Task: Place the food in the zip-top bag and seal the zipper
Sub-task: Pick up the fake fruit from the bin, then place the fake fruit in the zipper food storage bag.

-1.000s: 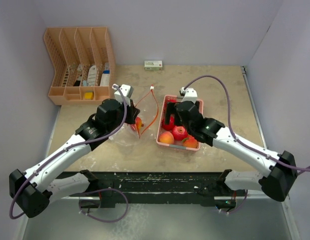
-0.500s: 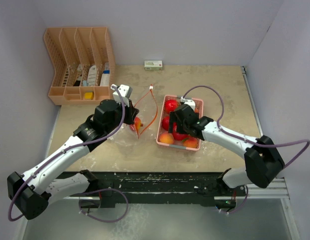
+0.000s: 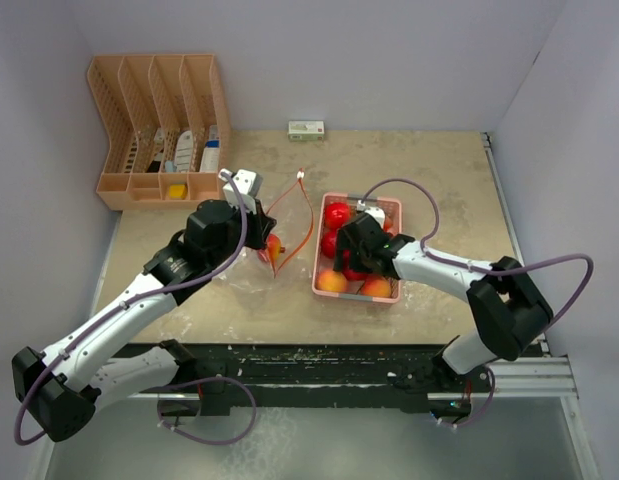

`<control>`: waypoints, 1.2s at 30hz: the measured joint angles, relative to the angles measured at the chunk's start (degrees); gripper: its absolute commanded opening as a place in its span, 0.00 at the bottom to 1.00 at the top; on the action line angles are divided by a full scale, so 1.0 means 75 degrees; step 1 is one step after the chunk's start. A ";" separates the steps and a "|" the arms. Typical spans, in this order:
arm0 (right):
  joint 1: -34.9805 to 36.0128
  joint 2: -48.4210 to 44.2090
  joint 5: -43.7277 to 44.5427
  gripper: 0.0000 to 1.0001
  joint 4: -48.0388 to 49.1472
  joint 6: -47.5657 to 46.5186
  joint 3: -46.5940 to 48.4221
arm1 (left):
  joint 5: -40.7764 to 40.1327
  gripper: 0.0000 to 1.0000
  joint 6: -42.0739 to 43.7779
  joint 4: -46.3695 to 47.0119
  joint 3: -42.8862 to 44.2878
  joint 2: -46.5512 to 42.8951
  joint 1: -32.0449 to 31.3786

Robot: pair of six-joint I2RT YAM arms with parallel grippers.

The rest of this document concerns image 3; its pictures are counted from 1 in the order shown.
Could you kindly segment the red apple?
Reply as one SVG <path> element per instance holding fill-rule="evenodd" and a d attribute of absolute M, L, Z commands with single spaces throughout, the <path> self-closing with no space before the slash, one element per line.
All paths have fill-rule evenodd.
<path fill-rule="evenodd" d="M 368 274 L 365 272 L 357 272 L 355 270 L 353 270 L 350 266 L 350 252 L 349 251 L 345 251 L 344 255 L 343 255 L 343 270 L 342 273 L 345 276 L 345 278 L 350 281 L 350 282 L 359 282 L 359 281 L 365 281 L 368 277 Z"/>
<path fill-rule="evenodd" d="M 344 202 L 334 202 L 323 210 L 323 220 L 326 228 L 338 230 L 346 224 L 351 216 L 350 207 Z"/>

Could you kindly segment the dark red round fruit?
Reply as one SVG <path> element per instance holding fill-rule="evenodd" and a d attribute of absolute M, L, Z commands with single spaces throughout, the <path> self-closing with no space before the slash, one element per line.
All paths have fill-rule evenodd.
<path fill-rule="evenodd" d="M 328 259 L 334 259 L 336 256 L 337 247 L 337 230 L 330 230 L 326 232 L 320 242 L 321 254 Z"/>

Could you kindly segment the clear orange-zipper top bag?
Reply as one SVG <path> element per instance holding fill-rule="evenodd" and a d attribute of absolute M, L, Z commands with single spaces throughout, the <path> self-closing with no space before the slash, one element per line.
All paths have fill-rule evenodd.
<path fill-rule="evenodd" d="M 240 294 L 261 294 L 291 280 L 309 277 L 302 250 L 315 228 L 315 214 L 305 186 L 305 170 L 300 168 L 277 187 L 258 192 L 266 215 L 277 221 L 271 233 L 277 235 L 285 252 L 274 266 L 260 260 L 257 252 L 245 247 L 220 279 Z"/>

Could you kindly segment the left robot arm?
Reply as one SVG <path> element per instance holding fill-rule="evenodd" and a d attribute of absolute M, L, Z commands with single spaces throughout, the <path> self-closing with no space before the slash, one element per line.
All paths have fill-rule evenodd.
<path fill-rule="evenodd" d="M 131 394 L 153 388 L 183 392 L 207 382 L 196 359 L 175 340 L 134 357 L 115 355 L 223 273 L 242 249 L 264 249 L 275 225 L 257 199 L 206 200 L 106 307 L 43 351 L 25 347 L 16 353 L 15 443 L 27 446 L 44 436 L 64 441 L 99 410 Z"/>

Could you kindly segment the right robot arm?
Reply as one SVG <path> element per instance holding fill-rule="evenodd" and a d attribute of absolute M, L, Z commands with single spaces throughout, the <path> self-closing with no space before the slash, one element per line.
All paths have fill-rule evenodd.
<path fill-rule="evenodd" d="M 503 257 L 477 262 L 425 250 L 415 238 L 385 232 L 377 219 L 359 213 L 337 232 L 334 269 L 424 284 L 469 305 L 475 327 L 452 339 L 434 358 L 435 383 L 456 391 L 469 372 L 494 360 L 516 360 L 544 328 L 553 311 L 520 263 Z"/>

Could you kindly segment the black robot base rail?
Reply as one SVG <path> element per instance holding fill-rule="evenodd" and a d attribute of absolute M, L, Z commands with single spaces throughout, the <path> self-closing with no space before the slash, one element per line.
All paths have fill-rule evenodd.
<path fill-rule="evenodd" d="M 179 344 L 167 340 L 183 371 L 162 392 L 167 413 L 234 408 L 388 408 L 464 417 L 469 399 L 488 393 L 486 368 L 445 373 L 437 345 Z"/>

